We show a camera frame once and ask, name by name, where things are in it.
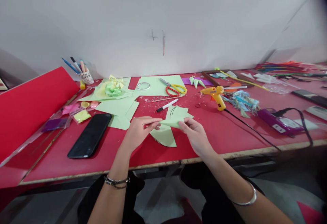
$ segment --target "glue gun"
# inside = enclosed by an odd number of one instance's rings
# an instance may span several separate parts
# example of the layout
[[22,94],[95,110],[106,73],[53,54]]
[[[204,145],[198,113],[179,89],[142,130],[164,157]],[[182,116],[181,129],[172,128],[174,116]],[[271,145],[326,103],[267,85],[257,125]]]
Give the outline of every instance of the glue gun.
[[200,91],[201,94],[208,94],[211,96],[211,100],[215,100],[218,105],[218,111],[222,111],[226,109],[226,105],[224,101],[221,98],[221,94],[224,92],[224,87],[223,86],[218,86],[217,88],[212,87],[212,88],[206,88],[202,89]]

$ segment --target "table edge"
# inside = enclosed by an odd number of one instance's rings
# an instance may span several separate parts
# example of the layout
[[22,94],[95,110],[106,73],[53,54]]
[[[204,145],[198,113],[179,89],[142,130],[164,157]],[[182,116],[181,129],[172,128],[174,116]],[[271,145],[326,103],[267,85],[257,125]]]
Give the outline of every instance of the table edge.
[[[310,143],[307,141],[307,142],[300,142],[300,143],[282,145],[282,146],[277,146],[277,147],[279,149],[281,149],[282,151],[292,151],[292,150],[297,150],[297,149],[301,149],[301,148],[306,148],[309,145],[310,145]],[[313,141],[314,147],[326,146],[326,145],[327,145],[327,139],[320,139],[320,140]],[[227,159],[232,159],[232,158],[240,158],[240,157],[244,157],[244,156],[275,153],[275,152],[277,152],[276,148],[265,147],[265,148],[260,148],[260,149],[252,149],[252,150],[246,150],[246,151],[225,153],[225,154],[220,154],[220,155],[225,160],[227,160]],[[168,161],[168,162],[155,163],[155,164],[146,164],[146,165],[140,165],[140,166],[136,166],[136,167],[130,167],[129,170],[163,167],[163,166],[168,166],[168,165],[172,165],[172,164],[192,164],[192,163],[198,163],[198,162],[202,162],[202,159],[201,158],[191,158],[191,159],[182,159],[182,160]],[[22,180],[18,185],[30,185],[30,184],[52,182],[52,181],[59,181],[59,180],[69,180],[69,179],[75,179],[75,178],[80,178],[80,177],[103,175],[103,174],[107,174],[107,173],[109,173],[109,170],[86,173],[86,174],[79,174],[79,175],[61,176],[61,177],[48,178],[48,179],[35,180],[35,181]]]

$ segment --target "black phone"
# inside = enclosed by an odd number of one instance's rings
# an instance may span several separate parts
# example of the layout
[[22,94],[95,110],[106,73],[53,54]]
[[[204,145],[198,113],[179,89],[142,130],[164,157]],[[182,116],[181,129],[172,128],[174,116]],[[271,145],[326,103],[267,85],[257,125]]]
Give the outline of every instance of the black phone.
[[322,96],[319,96],[317,94],[310,93],[305,90],[295,90],[292,92],[292,94],[295,94],[301,98],[304,98],[306,100],[309,100],[313,103],[316,103],[317,105],[320,105],[324,108],[327,108],[327,98],[324,98]]
[[111,120],[111,114],[96,114],[85,127],[69,151],[69,158],[91,157],[99,146],[100,140]]

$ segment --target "scissors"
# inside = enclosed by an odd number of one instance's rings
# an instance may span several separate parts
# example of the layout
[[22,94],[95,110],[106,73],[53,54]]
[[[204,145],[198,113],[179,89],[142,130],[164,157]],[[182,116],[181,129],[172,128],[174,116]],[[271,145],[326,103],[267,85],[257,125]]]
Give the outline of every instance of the scissors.
[[[186,94],[187,89],[186,89],[185,87],[183,87],[183,86],[181,86],[181,85],[177,85],[177,84],[170,84],[169,82],[166,82],[166,81],[163,80],[162,78],[159,78],[159,79],[160,79],[164,84],[167,85],[167,87],[166,87],[166,93],[167,93],[169,96],[172,96],[172,97],[178,97],[178,96],[180,96],[180,93],[181,93],[181,94]],[[168,89],[170,89],[171,91],[173,91],[173,92],[176,93],[176,94],[171,94],[171,93],[169,93],[169,92],[168,92]]]

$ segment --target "white power adapter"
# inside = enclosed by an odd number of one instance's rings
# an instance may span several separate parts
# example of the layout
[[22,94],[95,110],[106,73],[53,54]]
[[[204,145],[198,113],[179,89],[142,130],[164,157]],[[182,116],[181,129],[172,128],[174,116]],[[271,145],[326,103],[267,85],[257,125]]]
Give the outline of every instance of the white power adapter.
[[[306,127],[307,127],[308,130],[319,129],[319,126],[314,124],[313,122],[310,122],[309,120],[306,120],[306,119],[304,119],[304,121],[306,123]],[[303,127],[301,119],[294,120],[294,122],[298,123],[299,125],[302,125],[302,127]]]

